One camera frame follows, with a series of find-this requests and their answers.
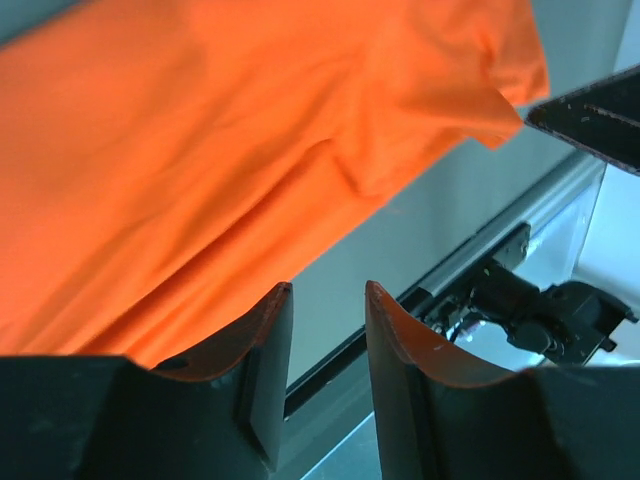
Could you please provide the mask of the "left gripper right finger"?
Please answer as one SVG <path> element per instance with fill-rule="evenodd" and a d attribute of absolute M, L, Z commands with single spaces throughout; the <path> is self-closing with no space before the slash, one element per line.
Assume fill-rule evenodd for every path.
<path fill-rule="evenodd" d="M 635 479 L 639 371 L 512 372 L 365 287 L 378 451 L 386 479 Z"/>

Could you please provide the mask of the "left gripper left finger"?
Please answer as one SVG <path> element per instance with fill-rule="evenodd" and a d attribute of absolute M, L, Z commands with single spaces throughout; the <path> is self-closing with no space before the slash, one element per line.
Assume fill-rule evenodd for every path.
<path fill-rule="evenodd" d="M 123 356 L 5 356 L 5 479 L 266 479 L 278 463 L 293 323 L 280 283 L 145 369 Z"/>

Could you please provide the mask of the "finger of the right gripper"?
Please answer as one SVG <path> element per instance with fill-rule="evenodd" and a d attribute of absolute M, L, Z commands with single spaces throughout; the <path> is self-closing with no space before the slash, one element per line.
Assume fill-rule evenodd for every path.
<path fill-rule="evenodd" d="M 627 173 L 639 173 L 639 67 L 530 109 L 525 124 Z"/>

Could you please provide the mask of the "orange t shirt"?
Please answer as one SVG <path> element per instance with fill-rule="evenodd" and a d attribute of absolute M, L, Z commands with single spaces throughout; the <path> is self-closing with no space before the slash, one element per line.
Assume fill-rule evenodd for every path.
<path fill-rule="evenodd" d="M 1 351 L 152 367 L 550 91 L 528 1 L 89 1 L 1 49 Z"/>

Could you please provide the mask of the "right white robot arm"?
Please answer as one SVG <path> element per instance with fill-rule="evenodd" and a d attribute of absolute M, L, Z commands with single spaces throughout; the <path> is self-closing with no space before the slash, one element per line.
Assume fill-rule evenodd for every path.
<path fill-rule="evenodd" d="M 611 164 L 639 173 L 639 68 L 533 107 L 525 123 Z M 610 335 L 637 319 L 615 296 L 579 281 L 541 290 L 514 272 L 526 255 L 530 227 L 522 224 L 491 252 L 455 275 L 417 317 L 455 341 L 466 323 L 500 326 L 508 342 L 557 365 L 584 365 L 597 350 L 611 352 Z"/>

